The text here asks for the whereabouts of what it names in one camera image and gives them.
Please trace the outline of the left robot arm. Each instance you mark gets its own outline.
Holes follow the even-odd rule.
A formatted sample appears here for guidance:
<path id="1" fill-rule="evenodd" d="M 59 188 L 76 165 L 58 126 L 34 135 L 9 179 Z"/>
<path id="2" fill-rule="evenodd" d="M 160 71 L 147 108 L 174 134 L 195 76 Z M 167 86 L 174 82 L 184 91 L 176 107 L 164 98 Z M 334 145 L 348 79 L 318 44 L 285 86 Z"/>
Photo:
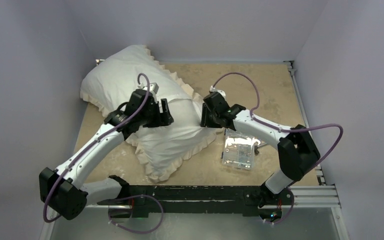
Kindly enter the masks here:
<path id="1" fill-rule="evenodd" d="M 44 202 L 43 218 L 52 208 L 66 220 L 76 218 L 87 205 L 112 200 L 118 205 L 129 199 L 129 184 L 112 175 L 102 181 L 86 183 L 96 166 L 133 133 L 143 128 L 165 127 L 174 121 L 168 101 L 157 100 L 153 93 L 135 90 L 104 119 L 97 133 L 72 157 L 56 169 L 44 168 L 39 174 L 40 199 Z"/>

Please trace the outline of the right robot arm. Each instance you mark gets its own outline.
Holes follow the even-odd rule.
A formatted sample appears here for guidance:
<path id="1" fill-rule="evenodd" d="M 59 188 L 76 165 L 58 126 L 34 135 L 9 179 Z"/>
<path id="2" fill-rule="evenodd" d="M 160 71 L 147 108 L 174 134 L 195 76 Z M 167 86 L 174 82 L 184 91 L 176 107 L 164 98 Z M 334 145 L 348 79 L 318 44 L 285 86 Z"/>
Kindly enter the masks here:
<path id="1" fill-rule="evenodd" d="M 244 135 L 256 137 L 277 150 L 279 170 L 273 173 L 261 186 L 261 204 L 272 204 L 280 198 L 281 192 L 300 181 L 320 159 L 321 154 L 307 128 L 298 124 L 290 127 L 265 121 L 251 115 L 242 105 L 230 106 L 219 92 L 204 97 L 201 126 L 225 128 Z"/>

